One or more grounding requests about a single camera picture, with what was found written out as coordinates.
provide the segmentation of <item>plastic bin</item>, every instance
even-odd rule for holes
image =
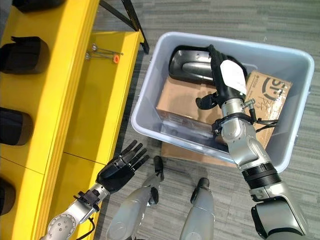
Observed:
[[[315,68],[313,58],[301,50],[222,37],[167,32],[155,46],[131,118],[133,128],[151,138],[233,163],[225,149],[213,144],[210,135],[163,121],[156,111],[169,75],[169,60],[174,48],[179,45],[207,47],[209,44],[224,54],[234,56],[245,65],[248,73],[258,70],[293,83],[279,117],[279,125],[266,147],[274,167],[282,172],[290,162]]]

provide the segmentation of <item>gray robot arm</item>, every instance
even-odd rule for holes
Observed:
[[[240,99],[231,99],[221,106],[222,113],[224,116],[242,113],[244,105]],[[308,224],[299,205],[257,141],[254,127],[235,117],[222,124],[221,135],[250,187],[252,199],[258,202],[251,209],[258,234],[263,238],[280,232],[308,234]]]
[[[246,70],[237,60],[217,51],[212,45],[207,49],[217,91],[195,101],[200,109],[219,105],[222,110],[223,118],[212,125],[212,130],[216,134],[221,133],[231,157],[250,187],[252,199],[258,203],[251,209],[258,234],[268,240],[303,239],[308,234],[307,221],[256,139],[252,125],[257,122],[254,100],[245,102]],[[245,114],[246,107],[249,107],[250,116]]]
[[[97,175],[95,184],[86,192],[80,191],[66,211],[49,223],[47,234],[41,240],[67,240],[79,224],[98,212],[103,199],[120,190],[149,156],[147,150],[134,140],[120,155],[115,156]]]
[[[91,199],[95,200],[94,204],[98,206],[110,194],[101,184],[96,183],[85,195],[87,195],[85,198],[91,196]],[[84,223],[98,210],[95,206],[88,204],[84,200],[75,200],[66,211],[51,220],[47,234],[41,240],[67,240],[79,224]]]

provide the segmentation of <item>white label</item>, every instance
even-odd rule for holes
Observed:
[[[238,64],[230,60],[224,60],[220,69],[225,85],[247,95],[245,75]]]

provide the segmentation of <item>metal bracket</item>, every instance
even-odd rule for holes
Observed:
[[[146,36],[144,34],[144,31],[142,30],[142,27],[140,25],[139,19],[137,17],[136,11],[134,6],[132,5],[131,0],[121,0],[122,4],[126,10],[126,13],[128,14],[129,18],[127,18],[125,15],[123,15],[121,12],[119,12],[117,9],[112,7],[109,3],[107,3],[104,0],[100,0],[100,6],[104,9],[108,10],[110,13],[112,13],[114,16],[116,16],[118,19],[120,19],[122,22],[127,24],[130,28],[134,29],[135,31],[141,31],[144,42],[141,43],[141,46],[143,47],[143,50],[146,54],[149,54],[149,45],[146,39]]]

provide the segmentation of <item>yellow shelf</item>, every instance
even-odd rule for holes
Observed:
[[[104,58],[85,61],[64,152],[101,164],[113,157],[140,42],[140,32],[91,35],[88,50],[95,43],[124,54],[118,64]]]
[[[0,73],[1,106],[26,112],[34,121],[31,140],[23,146],[2,144],[2,158],[45,174],[61,157],[98,3],[68,0],[27,14],[11,7],[1,45],[11,43],[11,36],[38,36],[48,44],[50,64],[41,74]]]
[[[27,144],[0,145],[0,176],[17,194],[13,209],[0,217],[6,223],[0,228],[3,239],[43,236],[51,218],[72,203],[74,194],[86,191],[113,156],[143,37],[140,32],[91,35],[98,3],[68,0],[28,14],[11,9],[1,45],[11,36],[39,36],[48,44],[50,64],[41,74],[0,73],[1,106],[26,112],[34,121]],[[85,61],[93,42],[124,52],[119,64]],[[72,239],[90,227],[80,225]]]
[[[0,177],[15,186],[16,200],[0,218],[3,240],[31,239],[43,175],[1,158]]]
[[[98,172],[113,157],[142,41],[140,32],[97,32],[91,35],[88,50],[95,43],[100,48],[124,54],[118,64],[104,58],[84,62],[48,223],[74,201],[73,195],[87,191],[95,183]],[[98,216],[93,216],[96,224]],[[88,221],[81,224],[70,239],[75,240],[91,227]]]

